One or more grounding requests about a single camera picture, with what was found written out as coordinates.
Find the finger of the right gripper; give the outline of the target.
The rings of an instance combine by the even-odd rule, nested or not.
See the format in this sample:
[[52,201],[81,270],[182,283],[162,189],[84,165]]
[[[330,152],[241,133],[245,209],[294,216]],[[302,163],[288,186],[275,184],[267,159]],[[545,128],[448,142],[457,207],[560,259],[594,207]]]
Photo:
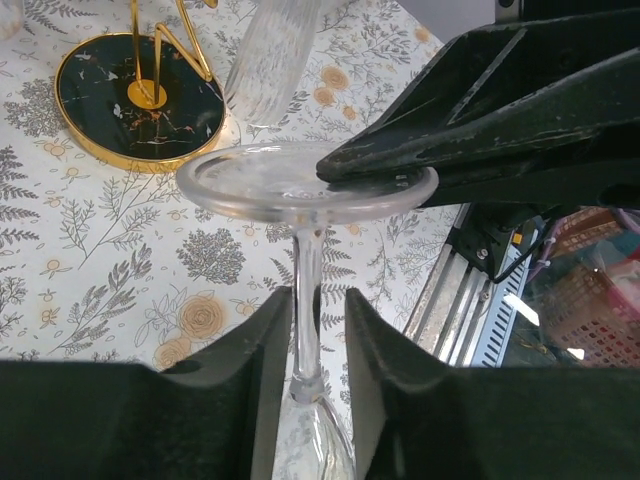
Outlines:
[[485,180],[440,176],[424,208],[465,203],[639,207],[639,161],[605,159]]
[[333,182],[579,142],[637,123],[638,84],[635,9],[481,27],[442,47],[317,173]]

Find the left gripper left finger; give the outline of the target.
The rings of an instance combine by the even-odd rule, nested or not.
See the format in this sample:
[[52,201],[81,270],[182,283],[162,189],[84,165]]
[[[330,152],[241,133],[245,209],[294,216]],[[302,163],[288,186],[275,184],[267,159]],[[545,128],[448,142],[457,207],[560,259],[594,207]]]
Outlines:
[[292,294],[156,372],[142,364],[5,361],[5,479],[268,479]]

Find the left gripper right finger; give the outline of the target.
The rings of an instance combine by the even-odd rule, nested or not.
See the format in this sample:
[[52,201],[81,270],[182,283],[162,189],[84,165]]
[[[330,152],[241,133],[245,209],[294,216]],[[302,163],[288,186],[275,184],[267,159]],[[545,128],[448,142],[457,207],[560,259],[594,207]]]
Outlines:
[[458,368],[345,297],[360,479],[635,479],[639,373]]

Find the plain clear flute glass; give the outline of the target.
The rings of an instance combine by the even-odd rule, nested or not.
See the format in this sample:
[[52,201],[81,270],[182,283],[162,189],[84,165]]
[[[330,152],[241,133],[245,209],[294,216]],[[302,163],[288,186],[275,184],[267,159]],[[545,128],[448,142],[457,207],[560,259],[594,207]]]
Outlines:
[[353,479],[353,447],[325,389],[320,360],[323,242],[330,226],[402,214],[436,190],[432,168],[329,185],[316,175],[328,143],[247,145],[181,166],[176,181],[197,206],[226,217],[282,223],[292,233],[294,360],[276,447],[277,479]]

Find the tall clear flute glass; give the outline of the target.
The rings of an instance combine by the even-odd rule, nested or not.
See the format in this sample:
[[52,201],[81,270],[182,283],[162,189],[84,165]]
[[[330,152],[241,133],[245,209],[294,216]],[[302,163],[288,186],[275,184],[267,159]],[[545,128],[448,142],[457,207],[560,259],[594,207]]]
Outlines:
[[286,113],[310,55],[320,1],[260,1],[224,92],[239,120],[270,126]]

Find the gold wine glass rack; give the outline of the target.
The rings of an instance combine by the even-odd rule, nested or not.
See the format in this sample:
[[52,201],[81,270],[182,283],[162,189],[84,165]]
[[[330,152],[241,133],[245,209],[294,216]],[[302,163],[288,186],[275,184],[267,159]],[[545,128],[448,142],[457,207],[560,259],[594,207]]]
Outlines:
[[226,104],[184,2],[176,8],[189,42],[163,22],[92,37],[71,50],[54,79],[54,96],[71,137],[123,170],[164,173],[218,144]]

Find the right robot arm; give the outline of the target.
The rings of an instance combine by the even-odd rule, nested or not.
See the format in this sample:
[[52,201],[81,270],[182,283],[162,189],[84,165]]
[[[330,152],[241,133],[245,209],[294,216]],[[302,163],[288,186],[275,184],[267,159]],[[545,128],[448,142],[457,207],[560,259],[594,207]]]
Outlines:
[[428,205],[467,204],[455,249],[498,279],[528,220],[639,206],[639,5],[519,1],[517,17],[446,43],[371,126],[323,158],[327,182],[439,177]]

